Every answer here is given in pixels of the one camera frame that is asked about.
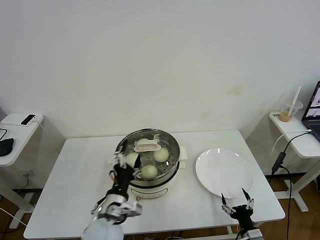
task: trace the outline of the laptop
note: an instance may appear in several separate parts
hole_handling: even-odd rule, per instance
[[[312,130],[320,141],[320,81],[318,81],[308,107],[302,118],[302,123]]]

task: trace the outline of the plastic cup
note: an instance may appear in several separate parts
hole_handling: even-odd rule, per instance
[[[285,103],[280,115],[279,115],[279,120],[282,122],[289,122],[291,120],[292,117],[294,117],[296,115],[296,113],[299,111],[299,109],[302,109],[304,107],[304,105],[300,102],[300,101],[296,101],[295,105],[293,106],[291,115],[288,116],[289,110],[291,107],[291,103]]]

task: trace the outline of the white plate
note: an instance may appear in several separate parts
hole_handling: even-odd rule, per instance
[[[255,183],[251,166],[238,153],[214,148],[203,152],[195,163],[195,172],[211,193],[228,199],[243,197]]]

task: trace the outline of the wall stain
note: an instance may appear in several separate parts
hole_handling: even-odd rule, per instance
[[[202,113],[200,115],[201,119],[207,119],[210,116],[210,112],[209,111],[205,111],[204,113]]]
[[[234,87],[230,88],[228,91],[226,91],[227,94],[239,96],[241,95],[242,91],[244,90],[243,84],[235,85]]]

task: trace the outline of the laptop screen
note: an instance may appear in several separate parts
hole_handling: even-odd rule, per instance
[[[302,120],[320,120],[320,81],[318,81]]]

